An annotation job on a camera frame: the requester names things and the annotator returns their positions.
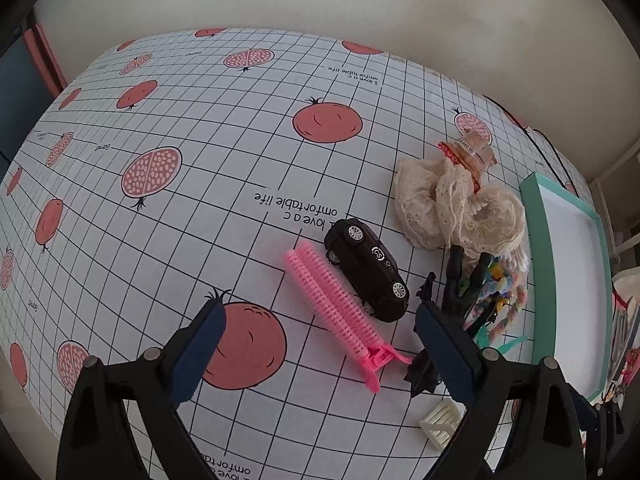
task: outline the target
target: black toy car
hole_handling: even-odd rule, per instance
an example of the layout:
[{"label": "black toy car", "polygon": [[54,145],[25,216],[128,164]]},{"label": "black toy car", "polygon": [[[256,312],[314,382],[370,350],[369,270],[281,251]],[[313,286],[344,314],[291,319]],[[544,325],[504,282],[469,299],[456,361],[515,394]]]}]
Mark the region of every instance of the black toy car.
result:
[{"label": "black toy car", "polygon": [[324,237],[324,246],[329,261],[370,304],[375,318],[392,322],[404,316],[409,303],[406,285],[396,261],[369,226],[357,218],[338,220]]}]

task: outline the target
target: pink hair clip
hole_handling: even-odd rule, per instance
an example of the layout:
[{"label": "pink hair clip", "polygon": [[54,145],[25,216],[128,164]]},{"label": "pink hair clip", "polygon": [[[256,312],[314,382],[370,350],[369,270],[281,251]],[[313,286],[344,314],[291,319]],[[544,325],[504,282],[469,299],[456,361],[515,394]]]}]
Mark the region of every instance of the pink hair clip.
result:
[{"label": "pink hair clip", "polygon": [[369,390],[380,391],[376,372],[392,359],[411,363],[382,339],[311,243],[303,241],[295,250],[287,251],[284,263],[329,330],[360,365]]}]

